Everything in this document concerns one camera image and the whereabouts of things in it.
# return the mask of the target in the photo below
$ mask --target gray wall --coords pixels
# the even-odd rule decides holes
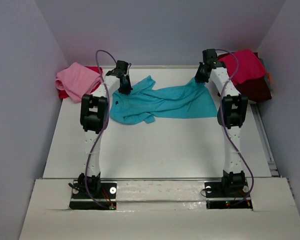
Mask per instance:
[[[68,63],[87,65],[97,49],[136,65],[197,65],[206,48],[256,49],[284,1],[36,0]]]
[[[279,172],[300,213],[300,0],[287,0],[259,47],[273,74],[273,99],[259,106]]]
[[[0,240],[16,240],[44,170],[67,63],[33,0],[0,0]]]

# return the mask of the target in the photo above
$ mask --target dark red cloth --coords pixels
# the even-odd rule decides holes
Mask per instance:
[[[102,70],[101,67],[100,67],[101,73],[99,72],[99,69],[98,69],[97,66],[85,66],[85,67],[86,67],[87,69],[90,69],[90,70],[92,70],[92,71],[97,72],[97,73],[100,74],[100,75],[101,75],[102,72],[103,72],[103,70]],[[100,86],[100,84],[101,84],[101,82],[99,82],[99,83],[95,86],[95,88],[92,90],[92,92],[94,92],[94,91]],[[69,97],[68,93],[67,93],[65,90],[58,90],[58,96],[59,96],[60,99],[66,99],[66,98]]]
[[[226,53],[226,54],[219,55],[218,60],[227,55],[229,54]],[[254,55],[257,58],[259,58],[257,52],[254,52]],[[242,84],[237,84],[235,88],[241,94],[246,95],[249,100],[254,101],[256,103],[262,103],[272,98],[271,92],[268,88],[268,85],[264,77],[260,77],[257,79],[247,79]]]

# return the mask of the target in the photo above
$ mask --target folded clothing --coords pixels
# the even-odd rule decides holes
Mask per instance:
[[[101,77],[95,68],[97,67],[84,67],[74,62],[70,67],[58,72],[55,87],[59,90],[59,97],[66,98],[68,95],[78,103],[84,94],[96,90],[100,85]]]
[[[221,61],[228,53],[218,56],[218,60]],[[249,100],[262,103],[272,98],[270,89],[265,81],[265,77],[259,77],[257,79],[247,78],[242,84],[237,84],[235,88],[241,93],[248,97]]]
[[[110,117],[121,124],[152,123],[160,118],[209,118],[217,109],[204,83],[191,79],[186,85],[153,90],[151,76],[135,84],[130,95],[113,93]]]
[[[267,74],[265,67],[250,49],[233,53],[239,62],[239,69],[231,79],[233,84],[243,84],[246,80],[262,78]],[[228,75],[231,76],[236,68],[237,61],[232,55],[226,55],[219,59],[226,65]]]

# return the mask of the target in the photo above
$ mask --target purple cable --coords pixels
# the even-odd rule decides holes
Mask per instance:
[[[225,135],[226,137],[228,138],[229,142],[231,143],[231,145],[233,146],[233,148],[237,151],[239,157],[241,158],[242,162],[244,163],[244,165],[246,166],[246,168],[248,169],[250,175],[251,175],[251,187],[249,189],[249,191],[246,193],[245,197],[243,199],[241,199],[240,201],[238,201],[237,203],[231,205],[230,207],[234,207],[236,205],[239,205],[240,203],[242,203],[243,201],[247,200],[247,198],[250,196],[250,193],[252,191],[252,189],[254,188],[254,184],[255,184],[255,177],[250,169],[250,167],[248,166],[246,160],[244,159],[244,156],[242,156],[241,152],[239,151],[239,149],[237,148],[237,146],[235,145],[235,143],[231,140],[229,134],[228,134],[228,131],[227,131],[227,128],[226,128],[226,124],[225,124],[225,119],[224,119],[224,113],[223,113],[223,110],[222,110],[222,98],[225,94],[225,89],[226,89],[226,86],[227,84],[231,81],[231,79],[234,77],[234,75],[237,73],[238,69],[239,69],[239,61],[237,59],[237,57],[232,53],[232,52],[229,52],[227,50],[222,50],[222,49],[216,49],[216,51],[223,51],[223,52],[226,52],[230,55],[232,55],[234,57],[234,59],[236,60],[236,69],[234,71],[234,73],[229,77],[229,79],[225,82],[223,88],[222,88],[222,91],[220,93],[220,114],[221,114],[221,122],[222,122],[222,127],[223,127],[223,130],[225,132]]]
[[[104,77],[103,77],[103,75],[102,75],[102,73],[101,73],[100,65],[99,65],[99,62],[98,62],[98,53],[99,53],[99,52],[104,52],[104,53],[108,54],[108,55],[113,59],[114,63],[117,63],[117,61],[115,60],[115,58],[114,58],[109,52],[107,52],[107,51],[105,51],[105,50],[98,50],[98,51],[96,51],[96,53],[95,53],[95,61],[96,61],[96,65],[97,65],[98,70],[99,70],[99,73],[100,73],[101,82],[102,82],[103,85],[104,85],[104,89],[105,89],[105,92],[106,92],[106,97],[107,97],[107,99],[108,99],[108,101],[109,101],[109,100],[110,100],[109,90],[108,90],[108,88],[107,88],[107,85],[105,84],[105,80],[104,80]],[[91,154],[92,154],[92,152],[94,151],[95,146],[96,146],[97,142],[99,141],[101,135],[104,133],[104,131],[106,130],[106,128],[107,128],[107,126],[108,126],[108,123],[109,123],[109,111],[110,111],[110,106],[109,106],[109,104],[108,104],[108,106],[107,106],[107,111],[106,111],[106,117],[105,117],[105,120],[104,120],[104,123],[105,123],[105,124],[103,125],[101,131],[99,132],[98,137],[96,138],[94,144],[92,145],[92,148],[91,148],[90,153],[89,153],[89,155],[88,155],[88,159],[86,160],[85,172],[84,172],[84,186],[85,186],[86,193],[88,194],[88,196],[89,196],[89,197],[90,197],[90,198],[91,198],[98,206],[100,206],[100,207],[102,207],[102,208],[105,208],[105,209],[108,208],[108,206],[105,206],[105,205],[100,204],[100,203],[99,203],[99,202],[91,195],[91,193],[90,193],[90,191],[89,191],[89,189],[88,189],[88,179],[87,179],[87,175],[88,175],[88,166],[89,166],[89,163],[90,163]]]

